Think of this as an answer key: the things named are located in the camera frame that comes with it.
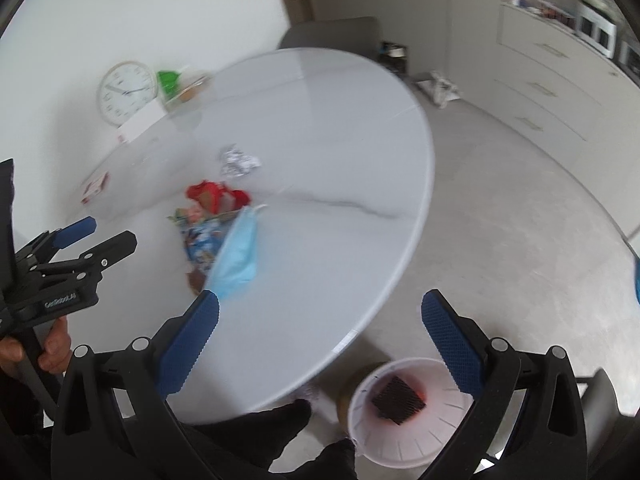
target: blue gripper pad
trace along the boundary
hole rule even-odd
[[[69,245],[73,245],[88,235],[93,234],[95,228],[95,220],[88,216],[58,231],[55,238],[53,238],[53,246],[57,249],[65,249],[69,247]]]
[[[156,391],[165,399],[182,389],[204,345],[218,325],[220,306],[204,290],[181,317],[169,319],[153,338],[158,348]]]
[[[484,366],[465,335],[460,332],[456,321],[444,298],[437,290],[427,292],[422,298],[422,323],[429,332],[449,373],[461,392],[471,394],[474,399],[482,395],[484,389]]]

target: drawer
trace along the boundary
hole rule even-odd
[[[511,6],[502,6],[500,42],[542,63],[599,103],[620,70],[590,46],[558,26]]]
[[[535,102],[496,83],[494,115],[570,170],[585,140]]]
[[[594,125],[602,113],[600,104],[553,70],[500,46],[498,81],[517,90],[548,110],[583,139],[597,132]]]

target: black pants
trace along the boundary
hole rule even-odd
[[[269,468],[285,446],[308,424],[306,400],[268,412],[249,413],[233,420],[184,426],[191,445],[222,480],[355,480],[354,446],[344,439],[326,447],[315,459],[293,472],[272,474]],[[127,424],[130,439],[135,425]]]

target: green object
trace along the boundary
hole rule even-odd
[[[167,99],[173,99],[178,95],[178,91],[180,90],[178,79],[180,79],[180,74],[177,72],[164,70],[158,72],[158,81]]]

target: human hand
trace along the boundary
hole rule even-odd
[[[38,358],[40,368],[50,374],[66,371],[72,355],[66,316],[55,320],[43,346],[44,353]],[[24,358],[24,348],[17,339],[7,336],[0,340],[0,368],[5,374],[16,377],[16,364]]]

